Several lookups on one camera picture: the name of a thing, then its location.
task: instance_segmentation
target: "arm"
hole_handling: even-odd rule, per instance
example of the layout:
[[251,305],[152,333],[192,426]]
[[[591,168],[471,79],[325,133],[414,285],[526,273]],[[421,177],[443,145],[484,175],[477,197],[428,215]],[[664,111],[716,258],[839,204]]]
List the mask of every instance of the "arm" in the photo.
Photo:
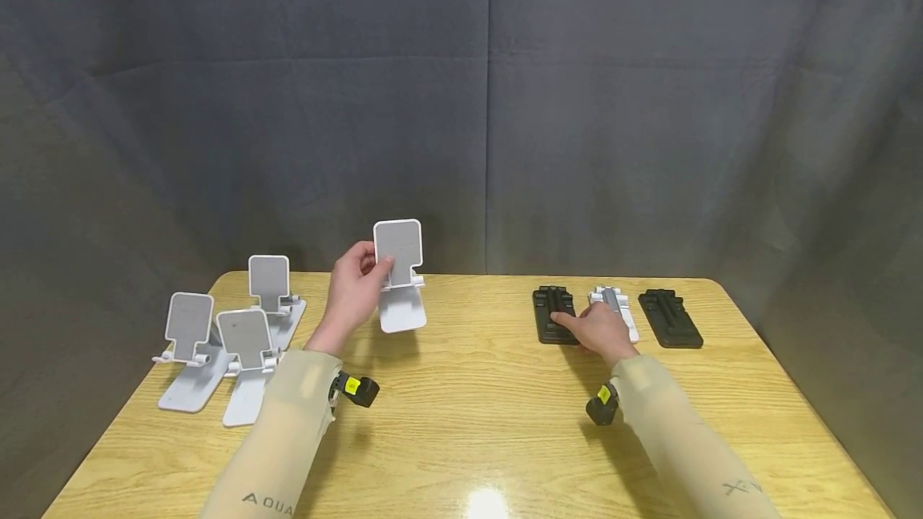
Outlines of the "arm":
[[621,315],[595,303],[578,319],[561,313],[552,319],[602,355],[612,369],[625,422],[683,517],[781,519],[760,484],[702,421],[667,369],[633,347]]
[[320,439],[333,421],[330,384],[348,338],[378,305],[393,261],[375,263],[375,245],[357,243],[337,260],[324,318],[303,351],[289,351],[276,369],[260,416],[205,501],[202,519],[293,517]]

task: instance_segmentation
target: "arm sleeve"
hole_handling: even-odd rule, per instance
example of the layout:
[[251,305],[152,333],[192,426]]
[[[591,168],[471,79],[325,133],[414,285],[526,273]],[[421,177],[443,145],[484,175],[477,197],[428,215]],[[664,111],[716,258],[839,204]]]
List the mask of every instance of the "arm sleeve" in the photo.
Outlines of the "arm sleeve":
[[293,517],[320,439],[333,421],[330,384],[342,361],[287,351],[263,396],[260,416],[205,501],[205,519]]
[[781,519],[760,484],[692,408],[686,393],[652,356],[612,369],[625,422],[683,517]]

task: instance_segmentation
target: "phone stand backrest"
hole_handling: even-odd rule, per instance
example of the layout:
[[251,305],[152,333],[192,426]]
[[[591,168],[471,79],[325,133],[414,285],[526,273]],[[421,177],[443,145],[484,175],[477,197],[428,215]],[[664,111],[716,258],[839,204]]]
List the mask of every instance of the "phone stand backrest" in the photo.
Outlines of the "phone stand backrest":
[[413,218],[381,221],[375,223],[372,233],[375,235],[376,262],[385,257],[394,258],[394,266],[388,274],[386,287],[411,287],[416,284],[414,277],[417,274],[413,269],[423,264],[423,233],[420,221]]
[[249,259],[250,296],[259,296],[268,313],[281,312],[290,295],[289,259],[284,255],[254,255]]
[[229,374],[244,371],[272,371],[275,368],[272,336],[262,308],[244,308],[241,311],[218,313],[218,332],[228,355],[237,356],[231,361]]
[[212,309],[215,300],[211,295],[199,293],[174,293],[167,311],[164,338],[172,342],[172,349],[153,357],[157,363],[184,363],[200,367],[208,362],[208,354],[199,352],[199,345],[208,342],[212,331]]

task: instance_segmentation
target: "phone stand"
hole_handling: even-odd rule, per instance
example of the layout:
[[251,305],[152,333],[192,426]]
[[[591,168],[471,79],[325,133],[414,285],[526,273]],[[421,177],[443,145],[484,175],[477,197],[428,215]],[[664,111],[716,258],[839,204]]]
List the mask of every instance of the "phone stand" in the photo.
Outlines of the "phone stand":
[[237,379],[224,411],[224,427],[253,424],[260,415],[267,381],[279,365],[280,350],[272,342],[262,308],[220,312],[215,320],[224,350],[233,357],[225,377]]
[[625,320],[625,324],[629,326],[629,338],[631,342],[637,343],[639,341],[638,327],[635,326],[634,317],[631,316],[631,310],[629,309],[629,296],[622,295],[621,289],[597,287],[595,290],[590,291],[587,295],[587,299],[590,301],[590,305],[596,302],[603,302],[606,303],[612,311],[619,313],[622,319]]
[[292,295],[289,284],[289,259],[284,255],[254,255],[248,261],[250,296],[259,296],[266,312],[273,347],[286,349],[292,342],[305,302]]
[[156,363],[182,363],[183,368],[160,397],[159,408],[198,413],[224,377],[231,357],[212,329],[214,306],[211,295],[172,294],[164,333],[172,347],[152,359]]
[[426,324],[426,311],[420,288],[423,277],[413,269],[423,264],[423,233],[420,221],[401,219],[379,221],[372,229],[375,260],[394,258],[394,266],[381,288],[378,316],[381,330],[400,332],[419,329]]

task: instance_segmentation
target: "table surface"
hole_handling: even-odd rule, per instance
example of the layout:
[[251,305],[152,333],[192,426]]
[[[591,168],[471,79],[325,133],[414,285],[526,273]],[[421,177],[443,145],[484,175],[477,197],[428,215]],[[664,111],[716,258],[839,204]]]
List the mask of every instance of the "table surface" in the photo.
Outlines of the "table surface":
[[[715,282],[682,278],[425,276],[429,323],[385,335],[373,318],[345,368],[381,385],[371,409],[341,401],[296,517],[677,517],[631,430],[583,411],[603,362],[540,344],[532,291],[563,284],[578,311],[596,284],[631,298],[643,353],[657,356],[788,519],[891,517],[836,439]],[[293,272],[308,301],[292,342],[321,317],[328,274]],[[705,340],[664,349],[637,296],[673,288]],[[246,308],[245,272],[221,276],[215,312]],[[232,380],[195,415],[157,409],[178,372],[154,365],[68,481],[47,518],[196,517],[248,428],[223,428]]]

